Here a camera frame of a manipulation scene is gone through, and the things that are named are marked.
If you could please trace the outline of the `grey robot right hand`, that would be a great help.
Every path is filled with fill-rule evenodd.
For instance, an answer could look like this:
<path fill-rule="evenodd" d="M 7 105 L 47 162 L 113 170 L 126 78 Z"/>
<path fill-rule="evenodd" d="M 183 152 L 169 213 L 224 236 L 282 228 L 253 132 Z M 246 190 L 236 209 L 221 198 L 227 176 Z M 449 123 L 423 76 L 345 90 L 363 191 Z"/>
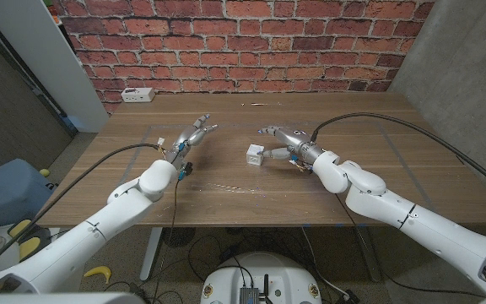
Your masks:
<path fill-rule="evenodd" d="M 303 162 L 313 164 L 324 153 L 324 149 L 311 141 L 311 137 L 300 130 L 269 126 L 259 130 L 259 133 L 269 134 L 285 145 L 285 148 L 264 150 L 264 157 L 286 160 L 291 156 L 301 158 Z"/>

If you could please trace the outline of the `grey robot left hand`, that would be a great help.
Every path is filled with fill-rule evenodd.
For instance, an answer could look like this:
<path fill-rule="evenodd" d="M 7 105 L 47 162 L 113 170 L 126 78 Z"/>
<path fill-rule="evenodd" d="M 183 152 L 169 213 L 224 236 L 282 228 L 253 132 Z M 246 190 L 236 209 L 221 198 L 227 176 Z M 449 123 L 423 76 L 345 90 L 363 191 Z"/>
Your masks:
<path fill-rule="evenodd" d="M 165 159 L 178 171 L 185 165 L 185 157 L 193 146 L 198 146 L 204 137 L 218 128 L 217 124 L 206 125 L 210 114 L 199 117 L 191 126 L 187 127 L 166 152 Z"/>

